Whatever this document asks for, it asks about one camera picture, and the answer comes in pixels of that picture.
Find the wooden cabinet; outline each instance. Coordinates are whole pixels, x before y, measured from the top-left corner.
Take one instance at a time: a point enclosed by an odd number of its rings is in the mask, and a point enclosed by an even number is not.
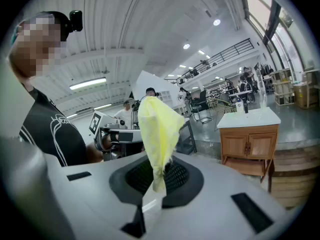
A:
[[[221,160],[242,174],[262,176],[275,154],[278,125],[221,128]]]

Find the concrete floor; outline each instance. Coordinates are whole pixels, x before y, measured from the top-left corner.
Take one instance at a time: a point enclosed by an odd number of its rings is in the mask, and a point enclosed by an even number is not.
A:
[[[249,109],[260,108],[259,94],[255,95],[256,102],[250,105]],[[310,145],[316,145],[320,138],[320,109],[310,108],[301,109],[295,105],[278,106],[275,103],[275,96],[270,94],[267,96],[267,106],[281,119],[279,126],[278,144],[306,142],[307,140],[315,140]],[[220,131],[216,125],[223,117],[222,113],[208,110],[212,121],[202,124],[200,121],[196,122],[190,117],[190,124],[192,127],[194,139],[197,141],[220,143]],[[200,114],[204,115],[207,111],[202,111]]]

